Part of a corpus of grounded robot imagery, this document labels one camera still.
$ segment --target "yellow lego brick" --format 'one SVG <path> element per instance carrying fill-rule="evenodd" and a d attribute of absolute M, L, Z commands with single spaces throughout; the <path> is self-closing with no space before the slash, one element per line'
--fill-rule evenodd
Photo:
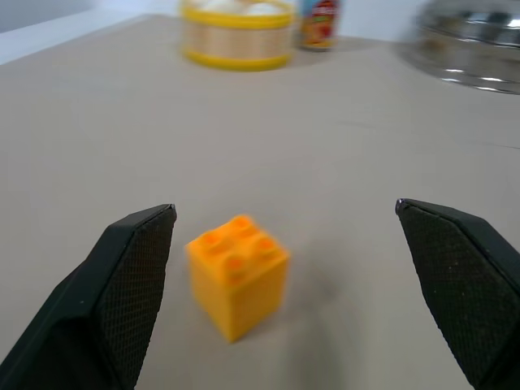
<path fill-rule="evenodd" d="M 247 215 L 186 245 L 192 293 L 229 342 L 280 306 L 289 253 Z"/>

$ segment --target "toy block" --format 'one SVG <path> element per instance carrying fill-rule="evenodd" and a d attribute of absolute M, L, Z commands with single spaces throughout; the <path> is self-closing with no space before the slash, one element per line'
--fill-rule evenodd
<path fill-rule="evenodd" d="M 186 245 L 192 293 L 229 341 L 276 311 L 289 252 L 247 215 Z"/>

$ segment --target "lego stud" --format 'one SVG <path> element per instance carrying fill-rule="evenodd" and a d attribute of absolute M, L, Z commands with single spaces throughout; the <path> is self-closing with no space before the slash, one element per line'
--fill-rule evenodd
<path fill-rule="evenodd" d="M 230 254 L 223 260 L 223 272 L 230 280 L 240 278 L 246 271 L 245 258 L 239 254 Z"/>
<path fill-rule="evenodd" d="M 260 258 L 269 260 L 276 255 L 278 245 L 269 237 L 262 237 L 255 244 L 255 248 Z"/>
<path fill-rule="evenodd" d="M 201 236 L 200 242 L 206 252 L 217 254 L 229 248 L 229 243 L 222 235 L 215 231 L 209 231 Z"/>
<path fill-rule="evenodd" d="M 230 225 L 235 234 L 240 237 L 252 236 L 258 231 L 254 221 L 247 215 L 237 215 L 230 221 Z"/>

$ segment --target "white wall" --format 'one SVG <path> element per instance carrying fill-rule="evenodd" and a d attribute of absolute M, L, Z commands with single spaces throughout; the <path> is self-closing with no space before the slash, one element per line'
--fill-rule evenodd
<path fill-rule="evenodd" d="M 0 33 L 94 8 L 97 0 L 0 0 Z"/>
<path fill-rule="evenodd" d="M 101 0 L 104 7 L 177 15 L 180 0 Z M 338 33 L 396 41 L 427 0 L 344 0 Z"/>

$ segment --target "yellow container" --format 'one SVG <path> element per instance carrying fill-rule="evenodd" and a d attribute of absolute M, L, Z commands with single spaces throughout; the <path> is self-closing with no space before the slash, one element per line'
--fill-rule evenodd
<path fill-rule="evenodd" d="M 203 233 L 186 250 L 193 295 L 229 342 L 280 306 L 289 252 L 250 217 Z"/>
<path fill-rule="evenodd" d="M 202 11 L 185 1 L 182 6 L 184 54 L 197 63 L 233 71 L 282 67 L 291 57 L 290 28 L 294 12 L 284 2 L 267 2 L 284 13 L 231 15 Z"/>

